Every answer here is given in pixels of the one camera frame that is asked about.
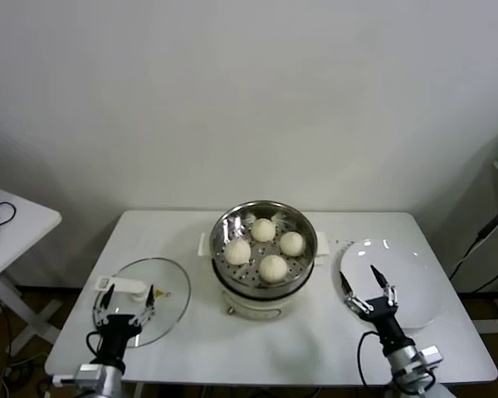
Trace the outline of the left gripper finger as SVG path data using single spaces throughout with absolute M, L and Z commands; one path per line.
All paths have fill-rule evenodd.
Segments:
M 114 289 L 109 288 L 105 292 L 99 292 L 93 307 L 94 325 L 101 326 L 108 322 L 107 314 Z
M 155 290 L 151 284 L 145 300 L 145 306 L 135 315 L 135 324 L 146 324 L 154 315 Z

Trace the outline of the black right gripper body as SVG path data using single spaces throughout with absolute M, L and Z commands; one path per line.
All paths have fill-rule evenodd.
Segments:
M 413 345 L 413 340 L 403 332 L 395 318 L 397 305 L 390 306 L 385 297 L 370 299 L 367 304 L 373 309 L 367 313 L 360 310 L 359 317 L 374 325 L 383 346 L 383 353 L 393 353 Z

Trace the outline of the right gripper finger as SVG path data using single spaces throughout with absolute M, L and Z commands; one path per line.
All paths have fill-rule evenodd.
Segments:
M 340 280 L 341 280 L 341 288 L 344 292 L 344 303 L 345 305 L 354 313 L 360 314 L 371 314 L 372 306 L 366 301 L 362 300 L 358 297 L 353 291 L 352 287 L 349 284 L 349 281 L 346 279 L 344 273 L 342 271 L 339 272 Z
M 375 279 L 377 280 L 378 285 L 383 290 L 383 295 L 386 297 L 388 301 L 388 305 L 390 307 L 398 306 L 398 293 L 396 287 L 391 285 L 386 277 L 380 272 L 374 265 L 370 265 L 370 269 L 373 272 Z

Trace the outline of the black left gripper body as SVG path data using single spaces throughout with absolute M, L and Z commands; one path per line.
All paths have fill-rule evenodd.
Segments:
M 122 363 L 128 341 L 142 333 L 142 325 L 134 315 L 111 314 L 99 328 L 100 347 L 96 363 Z

